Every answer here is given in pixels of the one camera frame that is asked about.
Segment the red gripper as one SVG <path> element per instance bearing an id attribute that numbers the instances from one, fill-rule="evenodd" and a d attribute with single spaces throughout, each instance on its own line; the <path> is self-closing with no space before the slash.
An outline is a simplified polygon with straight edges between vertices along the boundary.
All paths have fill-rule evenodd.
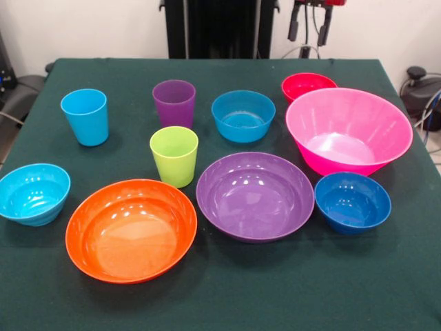
<path id="1" fill-rule="evenodd" d="M 287 38 L 290 41 L 295 41 L 298 33 L 298 13 L 300 11 L 300 4 L 305 4 L 314 7 L 323 7 L 325 9 L 325 18 L 322 26 L 320 27 L 318 34 L 318 46 L 325 46 L 327 43 L 327 37 L 331 25 L 331 18 L 333 7 L 332 6 L 344 6 L 346 0 L 296 0 L 294 2 L 293 9 L 291 11 L 291 18 L 289 22 L 289 30 Z"/>

